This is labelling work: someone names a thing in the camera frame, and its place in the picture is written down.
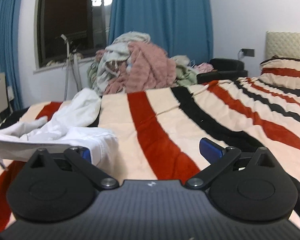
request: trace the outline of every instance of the pillow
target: pillow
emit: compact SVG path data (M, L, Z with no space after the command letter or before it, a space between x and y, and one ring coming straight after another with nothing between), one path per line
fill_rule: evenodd
M300 89L300 59L268 59L260 64L259 79L273 86Z

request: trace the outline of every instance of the ridged black surface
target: ridged black surface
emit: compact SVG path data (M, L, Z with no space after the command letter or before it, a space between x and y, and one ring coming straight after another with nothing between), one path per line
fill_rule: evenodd
M202 191L185 189L179 181L128 180L119 189L100 193L76 218L56 224L19 220L1 236L7 240L292 240L300 239L300 231L288 221L268 225L233 221L215 210Z

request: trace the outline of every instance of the pink fleece blanket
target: pink fleece blanket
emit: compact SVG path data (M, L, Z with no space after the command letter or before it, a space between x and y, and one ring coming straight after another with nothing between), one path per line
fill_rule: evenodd
M109 81L105 93L117 93L121 87L127 93L153 88L171 87L176 79L176 63L155 44L141 41L130 42L132 68L129 74L120 69L119 77Z

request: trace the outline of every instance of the light green cloth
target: light green cloth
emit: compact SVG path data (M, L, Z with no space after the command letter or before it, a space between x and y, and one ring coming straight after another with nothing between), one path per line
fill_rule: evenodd
M94 61L90 67L87 69L87 76L88 76L88 85L92 88L92 84L96 80L97 69L98 69L99 62Z
M197 73L187 66L176 66L176 84L180 87L186 87L197 84Z

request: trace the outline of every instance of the window sill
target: window sill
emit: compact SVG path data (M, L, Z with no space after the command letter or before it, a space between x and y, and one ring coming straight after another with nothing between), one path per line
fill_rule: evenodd
M83 58L83 59L79 59L78 60L78 64L89 62L89 61L93 61L94 58L95 57L86 57L86 58ZM58 64L55 64L55 65L52 65L52 66L48 66L48 67L45 66L45 67L37 68L36 70L33 71L33 73L37 74L37 73L41 73L41 72L48 71L48 70L62 68L63 66L66 66L65 62L58 63Z

